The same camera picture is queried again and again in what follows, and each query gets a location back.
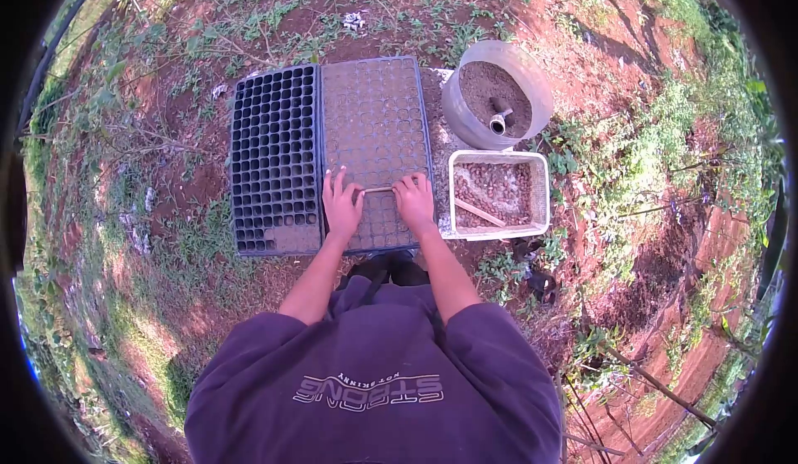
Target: soil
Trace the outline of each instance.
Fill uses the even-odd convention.
[[[532,105],[517,82],[501,67],[481,60],[468,63],[460,69],[460,88],[468,109],[485,127],[498,112],[491,104],[491,97],[507,101],[512,109],[513,124],[507,120],[504,135],[523,137],[532,125]]]
[[[529,223],[531,212],[528,165],[464,163],[455,169],[455,196],[507,223]],[[455,208],[458,226],[495,227],[489,221],[460,207]]]
[[[413,59],[323,66],[323,170],[346,166],[345,182],[386,187],[404,175],[429,176],[429,150]],[[391,192],[366,196],[349,249],[388,250],[415,242]]]

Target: ground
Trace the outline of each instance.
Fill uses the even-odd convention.
[[[98,1],[100,21],[45,85],[25,140],[37,195],[17,282],[31,340],[53,351],[41,358],[84,366],[80,386],[70,375],[58,390],[78,400],[70,414],[88,425],[87,448],[96,440],[115,459],[189,462],[183,422],[196,376],[235,324],[276,310],[310,263],[235,256],[231,96],[213,89],[309,60],[404,54],[454,68],[471,43],[497,38],[527,51],[552,88],[551,123],[517,146],[548,158],[552,224],[534,240],[450,247],[564,387],[569,433],[598,433],[636,459],[620,421],[646,460],[681,455],[694,441],[672,437],[693,420],[595,338],[710,416],[733,397],[729,365],[734,375],[750,368],[706,328],[723,321],[740,338],[758,334],[746,310],[778,158],[760,140],[764,85],[733,19],[713,5]],[[348,12],[365,21],[356,32],[342,25]],[[431,127],[440,119],[428,113]],[[551,273],[559,290],[536,299],[527,269]],[[99,407],[91,420],[89,401]],[[594,459],[574,441],[568,455]]]

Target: dark pants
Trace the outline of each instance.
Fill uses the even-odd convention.
[[[335,290],[344,290],[349,284],[350,279],[356,275],[371,280],[368,289],[365,290],[363,296],[354,297],[354,300],[352,297],[347,301],[331,300],[327,309],[326,319],[332,320],[340,317],[342,313],[348,310],[372,304],[374,295],[377,293],[377,290],[380,289],[380,286],[388,284],[391,281],[393,281],[395,285],[400,286],[429,284],[429,274],[414,263],[413,255],[407,250],[380,254],[354,265],[352,270],[341,278],[341,284],[338,285]],[[441,315],[438,313],[434,301],[430,299],[429,302],[419,302],[418,305],[425,310],[429,316],[429,320],[433,324],[436,334],[443,331]]]
[[[393,281],[395,285],[429,284],[429,274],[413,261],[413,255],[407,250],[380,254],[354,265],[352,270],[342,277],[336,291],[343,290],[349,284],[349,279],[356,275],[364,276],[373,283],[376,281],[388,284]]]

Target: black seedling tray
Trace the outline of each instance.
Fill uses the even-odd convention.
[[[386,187],[413,171],[432,181],[429,129],[418,63],[380,57],[321,67],[322,168],[346,165],[346,181]],[[347,254],[418,247],[393,192],[365,196]]]
[[[318,65],[239,81],[231,126],[231,209],[241,256],[315,253],[322,244]]]

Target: mesh basket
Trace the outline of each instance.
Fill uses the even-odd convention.
[[[517,193],[515,185],[517,178],[508,168],[504,178],[505,184],[500,186],[506,189],[504,200],[499,201],[498,195],[488,190],[486,186],[475,185],[470,178],[470,173],[465,169],[466,164],[493,164],[493,165],[529,165],[528,174],[530,182],[529,199],[513,198],[511,193]],[[527,219],[518,221],[515,225],[498,227],[489,221],[484,221],[485,226],[465,227],[457,225],[455,211],[455,182],[460,179],[468,185],[468,189],[475,197],[483,202],[490,202],[505,217],[513,214],[528,213]],[[524,211],[524,203],[528,203],[528,212]],[[451,210],[452,230],[455,234],[470,240],[480,241],[486,239],[522,238],[546,232],[549,226],[549,178],[548,164],[543,155],[535,152],[516,152],[513,150],[457,150],[449,157],[449,208]]]

